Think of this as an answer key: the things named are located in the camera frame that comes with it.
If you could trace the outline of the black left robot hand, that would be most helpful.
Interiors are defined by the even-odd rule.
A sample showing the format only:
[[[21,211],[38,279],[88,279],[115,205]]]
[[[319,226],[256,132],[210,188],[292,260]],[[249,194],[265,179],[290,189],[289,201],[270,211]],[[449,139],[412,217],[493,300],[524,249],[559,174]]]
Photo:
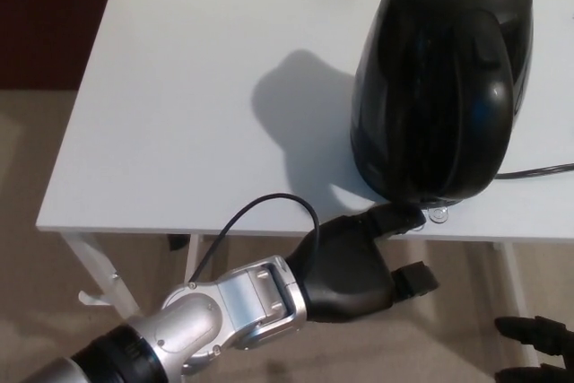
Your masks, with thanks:
[[[286,258],[307,319],[348,322],[436,290],[439,282],[422,261],[392,271],[376,245],[425,223],[417,206],[390,203],[336,217],[308,233]]]

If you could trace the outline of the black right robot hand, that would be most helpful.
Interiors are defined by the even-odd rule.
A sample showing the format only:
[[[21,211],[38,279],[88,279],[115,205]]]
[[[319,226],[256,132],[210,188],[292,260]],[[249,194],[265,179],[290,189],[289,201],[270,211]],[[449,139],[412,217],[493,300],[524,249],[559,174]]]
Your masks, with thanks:
[[[563,323],[536,316],[534,318],[498,317],[494,325],[504,337],[532,345],[537,352],[560,356],[564,367],[540,364],[536,367],[514,367],[494,374],[496,382],[572,382],[573,332]]]

